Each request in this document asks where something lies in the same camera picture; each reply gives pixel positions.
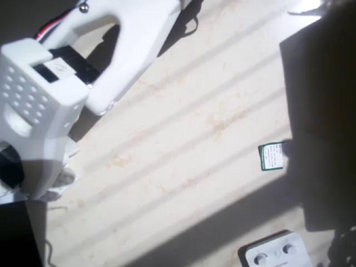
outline beige marble surface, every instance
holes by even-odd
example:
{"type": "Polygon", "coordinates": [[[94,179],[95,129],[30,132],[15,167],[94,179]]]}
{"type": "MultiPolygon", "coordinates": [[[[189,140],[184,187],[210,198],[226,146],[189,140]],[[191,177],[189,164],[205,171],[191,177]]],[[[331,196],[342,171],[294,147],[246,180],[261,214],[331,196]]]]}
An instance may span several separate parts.
{"type": "Polygon", "coordinates": [[[240,266],[240,247],[284,229],[327,264],[333,231],[306,230],[288,160],[262,172],[258,153],[291,138],[279,44],[318,19],[288,15],[300,4],[203,1],[196,32],[80,140],[82,179],[47,214],[55,266],[126,266],[149,252],[161,259],[128,266],[240,266]]]}

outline metal screw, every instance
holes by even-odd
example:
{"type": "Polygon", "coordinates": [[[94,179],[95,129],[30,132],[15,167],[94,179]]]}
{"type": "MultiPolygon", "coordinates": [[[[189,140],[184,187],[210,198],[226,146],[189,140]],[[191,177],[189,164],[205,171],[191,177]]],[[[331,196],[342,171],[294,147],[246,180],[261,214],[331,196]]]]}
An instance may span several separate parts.
{"type": "Polygon", "coordinates": [[[80,6],[79,6],[79,10],[80,12],[82,13],[88,13],[89,12],[89,5],[87,3],[82,3],[80,6]]]}

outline white 3d-printed part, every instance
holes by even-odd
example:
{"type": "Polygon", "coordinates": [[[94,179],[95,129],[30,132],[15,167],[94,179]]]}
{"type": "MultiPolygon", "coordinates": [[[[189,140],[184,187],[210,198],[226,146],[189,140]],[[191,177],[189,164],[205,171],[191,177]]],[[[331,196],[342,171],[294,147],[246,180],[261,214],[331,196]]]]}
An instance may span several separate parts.
{"type": "Polygon", "coordinates": [[[33,69],[51,59],[33,39],[1,48],[0,142],[18,152],[25,176],[21,190],[30,199],[43,196],[62,172],[67,135],[88,97],[77,76],[49,83],[33,69]]]}

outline button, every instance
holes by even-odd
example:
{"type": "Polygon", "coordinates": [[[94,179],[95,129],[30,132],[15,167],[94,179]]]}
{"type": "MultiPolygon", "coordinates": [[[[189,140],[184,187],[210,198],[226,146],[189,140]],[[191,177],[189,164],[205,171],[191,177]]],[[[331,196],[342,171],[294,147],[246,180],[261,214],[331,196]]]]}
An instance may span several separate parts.
{"type": "Polygon", "coordinates": [[[276,258],[279,258],[281,256],[282,252],[280,252],[279,249],[276,249],[275,251],[273,251],[273,255],[276,257],[276,258]]]}
{"type": "Polygon", "coordinates": [[[267,265],[267,255],[266,254],[258,254],[255,258],[255,263],[261,266],[267,265]]]}
{"type": "Polygon", "coordinates": [[[287,244],[283,247],[283,252],[286,254],[294,255],[294,254],[296,254],[296,248],[295,248],[295,246],[293,246],[291,244],[287,244]]]}

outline green sd card label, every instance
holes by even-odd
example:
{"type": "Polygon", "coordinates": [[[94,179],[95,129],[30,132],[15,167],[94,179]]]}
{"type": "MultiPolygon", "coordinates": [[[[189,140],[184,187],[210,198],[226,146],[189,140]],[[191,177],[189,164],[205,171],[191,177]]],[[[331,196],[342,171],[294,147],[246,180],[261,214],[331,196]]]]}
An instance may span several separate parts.
{"type": "Polygon", "coordinates": [[[283,169],[283,143],[276,142],[259,146],[263,171],[283,169]]]}

